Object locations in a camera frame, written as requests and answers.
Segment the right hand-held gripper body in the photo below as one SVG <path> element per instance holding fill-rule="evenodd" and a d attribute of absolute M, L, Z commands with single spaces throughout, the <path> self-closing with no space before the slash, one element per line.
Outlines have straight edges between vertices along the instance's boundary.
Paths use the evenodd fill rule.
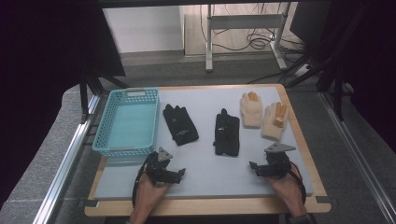
<path fill-rule="evenodd" d="M 281 143 L 273 143 L 267 147 L 264 150 L 267 164 L 262 167 L 261 175 L 279 178 L 285 176 L 291 169 L 291 161 L 286 152 L 295 149 L 296 147 Z"/>

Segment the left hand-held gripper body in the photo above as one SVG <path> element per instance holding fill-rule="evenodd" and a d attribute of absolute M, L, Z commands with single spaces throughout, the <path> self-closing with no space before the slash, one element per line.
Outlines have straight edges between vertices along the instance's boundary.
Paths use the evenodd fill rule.
<path fill-rule="evenodd" d="M 158 182 L 174 183 L 176 181 L 175 172 L 166 169 L 172 158 L 173 156 L 162 147 L 147 156 L 145 172 L 153 185 Z"/>

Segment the black glove with triangular logo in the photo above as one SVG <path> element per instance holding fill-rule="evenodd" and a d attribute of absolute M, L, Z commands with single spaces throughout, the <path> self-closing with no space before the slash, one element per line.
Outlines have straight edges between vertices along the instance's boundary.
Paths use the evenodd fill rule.
<path fill-rule="evenodd" d="M 163 116 L 172 139 L 178 146 L 183 146 L 199 139 L 197 129 L 185 107 L 179 107 L 178 105 L 172 107 L 167 104 L 163 110 Z"/>

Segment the light blue plastic basket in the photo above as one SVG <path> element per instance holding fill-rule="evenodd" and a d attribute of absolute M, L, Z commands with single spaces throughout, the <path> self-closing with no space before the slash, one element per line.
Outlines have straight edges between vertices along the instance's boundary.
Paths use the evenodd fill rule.
<path fill-rule="evenodd" d="M 155 88 L 112 91 L 92 149 L 109 158 L 145 157 L 156 146 L 159 109 Z"/>

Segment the person's right hand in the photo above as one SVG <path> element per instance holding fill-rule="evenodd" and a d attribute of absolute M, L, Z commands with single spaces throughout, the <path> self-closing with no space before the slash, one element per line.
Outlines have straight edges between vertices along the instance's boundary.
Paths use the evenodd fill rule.
<path fill-rule="evenodd" d="M 307 214 L 303 203 L 303 194 L 297 180 L 290 174 L 280 179 L 266 177 L 265 180 L 275 191 L 276 196 L 287 206 L 292 217 L 301 217 Z"/>

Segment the person's left hand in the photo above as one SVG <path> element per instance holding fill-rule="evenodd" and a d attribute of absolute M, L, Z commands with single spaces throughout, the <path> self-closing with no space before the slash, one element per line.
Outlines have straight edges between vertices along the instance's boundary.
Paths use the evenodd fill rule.
<path fill-rule="evenodd" d="M 148 215 L 160 203 L 170 187 L 170 184 L 155 187 L 149 177 L 146 174 L 142 174 L 138 181 L 134 213 Z"/>

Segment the grey table mat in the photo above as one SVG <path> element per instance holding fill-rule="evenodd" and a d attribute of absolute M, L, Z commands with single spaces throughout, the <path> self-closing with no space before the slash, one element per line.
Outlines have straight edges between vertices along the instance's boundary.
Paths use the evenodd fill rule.
<path fill-rule="evenodd" d="M 240 113 L 240 99 L 243 93 L 253 91 L 262 98 L 263 106 L 280 102 L 279 86 L 242 88 L 231 86 L 221 89 L 158 90 L 160 100 L 156 149 L 163 147 L 174 156 L 168 169 L 177 171 L 186 168 L 180 184 L 175 184 L 167 193 L 168 198 L 240 198 L 274 195 L 271 187 L 262 177 L 256 176 L 249 162 L 266 164 L 264 149 L 275 141 L 262 138 L 261 129 L 243 127 Z M 178 147 L 172 140 L 163 110 L 165 106 L 185 106 L 194 123 L 199 139 Z M 240 151 L 237 157 L 215 154 L 215 120 L 220 110 L 225 108 L 231 116 L 240 118 Z M 298 145 L 291 126 L 287 122 L 281 143 L 296 147 L 287 152 L 290 160 L 299 166 L 308 195 L 314 193 L 313 183 L 305 168 L 302 148 Z M 95 193 L 98 200 L 131 201 L 134 180 L 143 163 L 142 158 L 108 158 Z"/>

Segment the cream glove with orange fingers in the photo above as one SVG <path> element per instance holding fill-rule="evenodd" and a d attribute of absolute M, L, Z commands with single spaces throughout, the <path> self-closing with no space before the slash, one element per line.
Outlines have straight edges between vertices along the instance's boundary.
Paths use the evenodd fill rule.
<path fill-rule="evenodd" d="M 242 95 L 240 110 L 243 125 L 246 128 L 260 128 L 262 126 L 262 100 L 256 92 L 250 91 Z"/>
<path fill-rule="evenodd" d="M 276 102 L 264 109 L 262 121 L 262 137 L 280 141 L 289 120 L 287 105 Z"/>

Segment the white power strip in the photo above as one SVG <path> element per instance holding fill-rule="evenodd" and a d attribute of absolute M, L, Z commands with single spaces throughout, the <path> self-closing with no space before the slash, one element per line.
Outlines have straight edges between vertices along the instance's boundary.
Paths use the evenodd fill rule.
<path fill-rule="evenodd" d="M 307 73 L 310 69 L 311 69 L 311 65 L 308 63 L 305 63 L 294 73 L 294 75 L 296 77 L 300 77 L 300 76 L 304 75 L 305 73 Z"/>

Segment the black tripod stand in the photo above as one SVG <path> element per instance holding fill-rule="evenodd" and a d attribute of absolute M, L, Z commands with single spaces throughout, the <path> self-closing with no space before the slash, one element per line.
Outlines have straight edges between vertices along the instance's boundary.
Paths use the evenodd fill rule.
<path fill-rule="evenodd" d="M 81 104 L 81 122 L 85 123 L 89 116 L 89 102 L 88 102 L 88 90 L 96 95 L 102 95 L 105 92 L 105 88 L 103 87 L 102 83 L 100 82 L 100 77 L 104 78 L 105 80 L 115 84 L 116 86 L 126 89 L 128 85 L 123 83 L 122 81 L 116 79 L 115 77 L 108 76 L 108 75 L 93 75 L 89 74 L 88 72 L 84 72 L 80 77 L 79 88 L 80 88 L 80 104 Z"/>

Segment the black stand legs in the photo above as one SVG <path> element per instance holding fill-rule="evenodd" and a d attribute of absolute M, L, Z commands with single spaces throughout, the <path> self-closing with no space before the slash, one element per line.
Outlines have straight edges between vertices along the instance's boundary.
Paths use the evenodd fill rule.
<path fill-rule="evenodd" d="M 303 61 L 307 60 L 309 55 L 314 53 L 321 54 L 320 60 L 314 63 L 314 67 L 303 73 L 300 77 L 296 77 L 291 81 L 286 80 L 286 76 L 290 71 L 297 67 L 293 65 L 291 68 L 281 72 L 280 83 L 285 88 L 293 88 L 303 81 L 309 79 L 313 75 L 319 74 L 316 83 L 316 89 L 319 92 L 327 91 L 330 86 L 334 85 L 332 94 L 332 111 L 341 121 L 344 120 L 342 114 L 342 98 L 343 98 L 343 81 L 344 73 L 341 65 L 344 63 L 342 56 L 346 52 L 347 44 L 350 42 L 362 15 L 367 8 L 367 0 L 330 0 L 331 5 L 340 5 L 343 3 L 346 8 L 339 6 L 333 10 L 333 15 L 337 14 L 338 22 L 333 21 L 333 28 L 329 29 L 329 34 L 315 47 L 309 50 L 303 56 Z"/>

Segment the black curtain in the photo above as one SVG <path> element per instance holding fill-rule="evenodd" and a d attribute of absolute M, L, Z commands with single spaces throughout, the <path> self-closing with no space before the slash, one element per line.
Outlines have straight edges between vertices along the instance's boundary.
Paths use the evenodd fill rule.
<path fill-rule="evenodd" d="M 340 57 L 350 101 L 396 152 L 396 0 L 332 0 L 323 33 L 367 8 Z"/>
<path fill-rule="evenodd" d="M 0 206 L 86 75 L 124 70 L 98 0 L 0 0 Z"/>

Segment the aluminium rail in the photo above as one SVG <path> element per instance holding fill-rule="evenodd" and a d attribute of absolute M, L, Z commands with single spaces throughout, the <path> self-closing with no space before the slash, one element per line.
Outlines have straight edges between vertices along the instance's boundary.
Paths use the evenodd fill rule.
<path fill-rule="evenodd" d="M 40 179 L 47 178 L 48 181 L 46 195 L 40 199 L 41 204 L 32 224 L 48 224 L 54 214 L 90 126 L 89 116 L 95 112 L 99 102 L 98 96 L 82 103 L 77 92 L 64 94 L 57 118 L 35 157 L 35 163 L 40 168 Z"/>
<path fill-rule="evenodd" d="M 319 92 L 318 97 L 324 104 L 324 107 L 328 112 L 337 132 L 339 132 L 342 140 L 344 141 L 346 149 L 348 150 L 349 154 L 352 157 L 352 160 L 355 162 L 358 170 L 360 171 L 364 182 L 366 183 L 368 189 L 371 191 L 375 202 L 377 203 L 387 223 L 396 224 L 396 206 L 391 201 L 389 195 L 385 191 L 385 188 L 379 182 L 367 160 L 364 158 L 349 129 L 333 111 L 333 104 L 331 99 L 323 92 Z"/>

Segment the white metal desk frame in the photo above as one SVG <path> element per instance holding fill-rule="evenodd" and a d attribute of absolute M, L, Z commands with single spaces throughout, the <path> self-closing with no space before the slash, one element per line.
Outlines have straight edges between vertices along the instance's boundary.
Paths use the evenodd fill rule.
<path fill-rule="evenodd" d="M 291 2 L 288 2 L 281 14 L 261 15 L 224 15 L 213 16 L 212 6 L 207 6 L 206 15 L 206 46 L 205 46 L 205 70 L 213 71 L 212 31 L 218 29 L 276 29 L 276 33 L 270 41 L 271 50 L 276 58 L 280 70 L 286 70 L 287 65 L 281 55 L 279 43 L 289 15 Z"/>

